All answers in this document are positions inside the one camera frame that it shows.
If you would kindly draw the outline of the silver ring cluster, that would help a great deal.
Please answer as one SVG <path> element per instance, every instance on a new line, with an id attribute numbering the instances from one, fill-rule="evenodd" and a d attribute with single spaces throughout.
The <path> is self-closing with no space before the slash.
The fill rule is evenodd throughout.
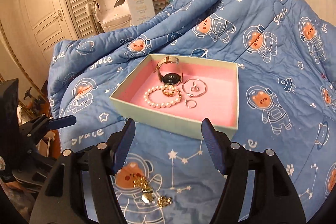
<path id="1" fill-rule="evenodd" d="M 193 109 L 197 106 L 197 102 L 195 100 L 192 100 L 192 99 L 185 99 L 185 106 L 188 109 Z"/>

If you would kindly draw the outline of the rose gold wrist watch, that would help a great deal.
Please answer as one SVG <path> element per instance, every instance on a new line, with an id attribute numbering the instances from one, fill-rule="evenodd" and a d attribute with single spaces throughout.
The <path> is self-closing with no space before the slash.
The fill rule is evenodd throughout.
<path id="1" fill-rule="evenodd" d="M 159 82 L 165 85 L 179 85 L 183 80 L 183 72 L 179 63 L 179 58 L 175 56 L 165 56 L 161 59 L 154 70 Z"/>

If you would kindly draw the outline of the mint box pink lining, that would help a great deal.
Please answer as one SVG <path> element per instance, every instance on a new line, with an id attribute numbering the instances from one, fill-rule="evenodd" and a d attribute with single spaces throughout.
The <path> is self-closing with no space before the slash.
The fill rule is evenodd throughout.
<path id="1" fill-rule="evenodd" d="M 232 138 L 239 124 L 238 65 L 198 57 L 175 56 L 183 72 L 177 85 L 159 82 L 154 73 L 166 55 L 145 57 L 112 93 L 116 112 L 125 118 L 189 138 L 201 139 L 202 120 Z M 197 106 L 188 109 L 185 99 Z"/>

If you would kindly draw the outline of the white panel door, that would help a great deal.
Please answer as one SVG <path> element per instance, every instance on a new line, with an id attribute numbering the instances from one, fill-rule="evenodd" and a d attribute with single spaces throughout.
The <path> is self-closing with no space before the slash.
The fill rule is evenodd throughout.
<path id="1" fill-rule="evenodd" d="M 60 0 L 18 1 L 30 48 L 39 61 L 50 65 L 55 60 L 54 46 L 72 38 Z"/>

